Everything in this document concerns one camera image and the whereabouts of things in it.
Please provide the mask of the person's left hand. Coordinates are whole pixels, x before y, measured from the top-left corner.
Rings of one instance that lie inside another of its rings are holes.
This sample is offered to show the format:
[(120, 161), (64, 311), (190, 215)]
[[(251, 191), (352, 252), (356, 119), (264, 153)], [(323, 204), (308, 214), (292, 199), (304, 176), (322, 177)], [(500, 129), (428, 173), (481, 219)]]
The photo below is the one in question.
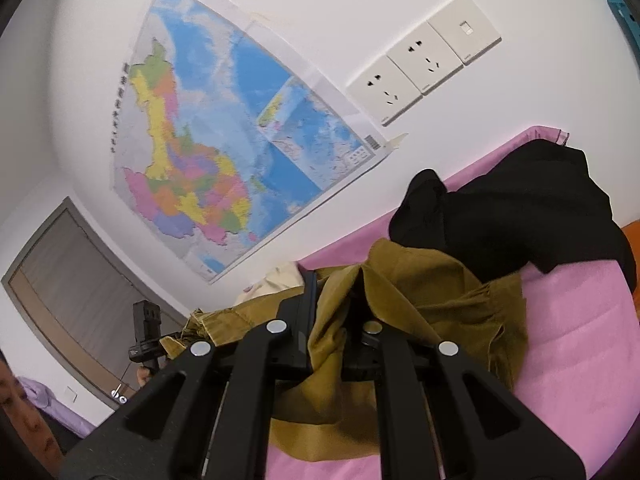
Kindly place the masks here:
[(139, 386), (144, 387), (152, 378), (151, 370), (145, 366), (139, 366), (136, 376)]

